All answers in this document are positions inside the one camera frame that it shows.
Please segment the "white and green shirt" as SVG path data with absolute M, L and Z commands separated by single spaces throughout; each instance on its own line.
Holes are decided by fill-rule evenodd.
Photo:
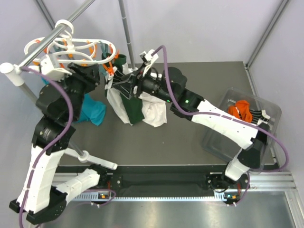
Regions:
M 114 77 L 105 76 L 105 97 L 115 114 L 124 124 L 134 125 L 141 121 L 153 127 L 167 123 L 167 109 L 164 101 L 147 93 L 139 98 L 127 99 L 117 89 L 112 87 Z

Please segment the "white clip hanger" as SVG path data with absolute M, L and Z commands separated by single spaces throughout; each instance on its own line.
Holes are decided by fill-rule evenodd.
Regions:
M 29 68 L 40 70 L 42 57 L 46 54 L 54 54 L 65 69 L 70 62 L 75 62 L 84 67 L 98 64 L 110 74 L 113 73 L 112 63 L 118 58 L 119 51 L 112 42 L 104 39 L 74 38 L 75 29 L 71 22 L 61 19 L 56 22 L 55 27 L 60 25 L 66 25 L 67 28 L 38 52 L 38 55 L 30 61 Z

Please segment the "black white striped sock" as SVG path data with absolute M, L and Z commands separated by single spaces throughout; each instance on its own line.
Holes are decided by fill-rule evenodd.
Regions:
M 120 83 L 126 79 L 126 75 L 123 73 L 123 68 L 121 66 L 115 66 L 113 68 L 114 76 L 113 76 L 113 84 Z

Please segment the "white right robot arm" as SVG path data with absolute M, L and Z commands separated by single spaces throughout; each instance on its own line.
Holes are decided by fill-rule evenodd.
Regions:
M 225 187 L 233 188 L 243 174 L 260 168 L 269 126 L 264 122 L 246 122 L 218 109 L 188 90 L 186 83 L 186 76 L 175 67 L 162 74 L 145 67 L 125 74 L 116 68 L 112 87 L 124 98 L 138 98 L 143 93 L 159 98 L 170 103 L 171 111 L 178 117 L 206 126 L 236 143 L 241 151 L 227 164 L 221 179 Z

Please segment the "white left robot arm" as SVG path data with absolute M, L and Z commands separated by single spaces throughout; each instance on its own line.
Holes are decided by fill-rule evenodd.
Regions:
M 24 221 L 39 226 L 56 220 L 81 193 L 107 185 L 108 177 L 96 164 L 63 184 L 52 184 L 75 132 L 72 123 L 79 119 L 85 94 L 95 88 L 99 75 L 95 66 L 88 69 L 73 66 L 69 76 L 56 81 L 30 67 L 23 66 L 21 70 L 40 76 L 47 83 L 36 100 L 43 117 L 33 133 L 26 180 L 20 195 L 9 203 L 9 207 L 19 214 L 20 227 L 24 226 Z

